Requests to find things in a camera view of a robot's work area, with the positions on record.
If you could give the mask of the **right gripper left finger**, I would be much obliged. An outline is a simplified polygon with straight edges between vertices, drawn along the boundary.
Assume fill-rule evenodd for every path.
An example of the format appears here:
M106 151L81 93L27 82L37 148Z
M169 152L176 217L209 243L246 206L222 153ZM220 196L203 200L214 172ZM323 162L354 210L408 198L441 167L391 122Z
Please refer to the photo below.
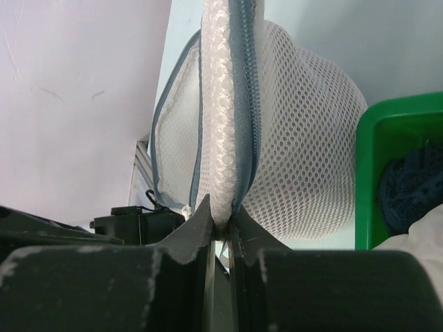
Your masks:
M138 246L2 208L1 330L209 331L212 233L208 197Z

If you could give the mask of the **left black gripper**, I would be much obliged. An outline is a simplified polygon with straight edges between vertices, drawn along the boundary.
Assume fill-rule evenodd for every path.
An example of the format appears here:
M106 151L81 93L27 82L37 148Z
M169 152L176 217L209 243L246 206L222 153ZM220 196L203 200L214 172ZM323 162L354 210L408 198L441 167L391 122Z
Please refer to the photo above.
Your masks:
M147 245L158 243L184 223L166 207L113 207L95 218L90 230L1 207L2 246Z

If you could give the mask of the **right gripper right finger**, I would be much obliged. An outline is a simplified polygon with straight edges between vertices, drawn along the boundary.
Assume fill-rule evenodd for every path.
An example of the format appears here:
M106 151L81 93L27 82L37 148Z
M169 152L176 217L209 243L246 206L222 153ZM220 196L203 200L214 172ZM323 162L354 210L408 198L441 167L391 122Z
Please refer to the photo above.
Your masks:
M245 210L228 231L236 331L442 330L442 305L408 253L292 250Z

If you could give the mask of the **white mesh laundry bag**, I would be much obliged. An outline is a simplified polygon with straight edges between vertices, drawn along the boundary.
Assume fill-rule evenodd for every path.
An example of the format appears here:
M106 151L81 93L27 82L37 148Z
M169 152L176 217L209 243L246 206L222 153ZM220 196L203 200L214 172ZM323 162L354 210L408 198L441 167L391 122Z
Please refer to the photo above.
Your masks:
M353 215L363 94L295 45L262 1L205 1L152 120L158 202L215 225L241 209L279 239L334 234Z

